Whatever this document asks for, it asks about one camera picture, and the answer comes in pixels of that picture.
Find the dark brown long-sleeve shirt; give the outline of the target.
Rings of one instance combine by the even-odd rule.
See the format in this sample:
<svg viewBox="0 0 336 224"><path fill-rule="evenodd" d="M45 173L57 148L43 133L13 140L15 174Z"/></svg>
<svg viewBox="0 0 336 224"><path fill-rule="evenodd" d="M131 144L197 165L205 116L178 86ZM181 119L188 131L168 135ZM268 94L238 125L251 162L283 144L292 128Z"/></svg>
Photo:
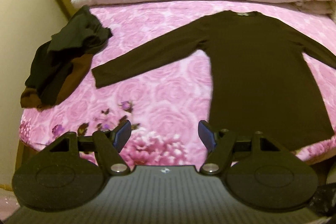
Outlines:
<svg viewBox="0 0 336 224"><path fill-rule="evenodd" d="M335 55L280 20L223 11L159 36L92 70L96 87L135 77L202 50L210 59L214 131L261 131L287 149L334 135L304 54L335 67Z"/></svg>

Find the pile of dark clothes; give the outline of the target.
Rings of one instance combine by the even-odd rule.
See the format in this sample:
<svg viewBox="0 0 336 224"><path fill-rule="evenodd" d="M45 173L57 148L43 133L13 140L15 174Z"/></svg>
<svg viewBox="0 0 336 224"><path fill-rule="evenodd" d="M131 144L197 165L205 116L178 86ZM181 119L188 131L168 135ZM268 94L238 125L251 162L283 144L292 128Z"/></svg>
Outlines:
<svg viewBox="0 0 336 224"><path fill-rule="evenodd" d="M111 37L111 30L102 26L88 6L82 6L59 33L38 47L21 94L21 108L42 111L65 101Z"/></svg>

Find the pink floral bed blanket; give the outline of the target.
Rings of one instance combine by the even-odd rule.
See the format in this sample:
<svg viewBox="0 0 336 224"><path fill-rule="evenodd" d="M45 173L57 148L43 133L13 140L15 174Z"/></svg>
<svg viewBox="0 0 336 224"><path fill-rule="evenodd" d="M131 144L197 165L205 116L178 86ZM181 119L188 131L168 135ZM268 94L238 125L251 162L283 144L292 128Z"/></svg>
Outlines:
<svg viewBox="0 0 336 224"><path fill-rule="evenodd" d="M275 17L335 51L335 23L327 16L303 13L288 5L180 0L91 8L113 33L108 46L94 56L92 66L199 17L226 10ZM19 137L40 151L65 132L88 136L128 118L135 131L121 154L129 165L200 166L206 149L198 138L198 122L207 118L211 89L210 63L202 51L101 89L95 87L92 74L87 74L61 104L43 111L24 110Z"/></svg>

